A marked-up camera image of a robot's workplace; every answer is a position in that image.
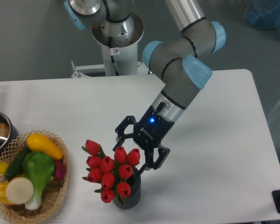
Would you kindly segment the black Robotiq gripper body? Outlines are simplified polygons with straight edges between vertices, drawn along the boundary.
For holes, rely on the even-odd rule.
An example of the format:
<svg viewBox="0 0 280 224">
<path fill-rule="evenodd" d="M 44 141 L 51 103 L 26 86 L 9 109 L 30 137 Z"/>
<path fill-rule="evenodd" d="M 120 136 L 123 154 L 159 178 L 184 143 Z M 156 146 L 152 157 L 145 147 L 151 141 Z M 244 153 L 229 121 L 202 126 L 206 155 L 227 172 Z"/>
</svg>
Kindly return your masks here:
<svg viewBox="0 0 280 224">
<path fill-rule="evenodd" d="M 143 150 L 158 148 L 162 139 L 175 122 L 160 115 L 152 105 L 139 121 L 131 117 L 133 124 L 133 141 Z"/>
</svg>

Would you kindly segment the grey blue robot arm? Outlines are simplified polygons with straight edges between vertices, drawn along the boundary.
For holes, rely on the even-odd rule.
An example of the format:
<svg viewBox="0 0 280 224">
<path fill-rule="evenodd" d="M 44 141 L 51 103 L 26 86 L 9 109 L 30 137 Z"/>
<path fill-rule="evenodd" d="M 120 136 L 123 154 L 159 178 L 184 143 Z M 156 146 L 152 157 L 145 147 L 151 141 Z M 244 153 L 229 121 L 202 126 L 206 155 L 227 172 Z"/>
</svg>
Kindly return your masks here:
<svg viewBox="0 0 280 224">
<path fill-rule="evenodd" d="M 164 82 L 164 88 L 143 117 L 127 116 L 116 128 L 117 146 L 126 139 L 145 152 L 139 174 L 161 167 L 170 150 L 162 139 L 202 90 L 212 70 L 200 61 L 226 41 L 224 28 L 206 19 L 196 0 L 167 0 L 181 38 L 165 44 L 150 42 L 142 62 Z M 66 0 L 64 7 L 78 29 L 90 27 L 100 44 L 107 76 L 135 75 L 138 68 L 138 42 L 144 33 L 139 16 L 120 0 Z"/>
</svg>

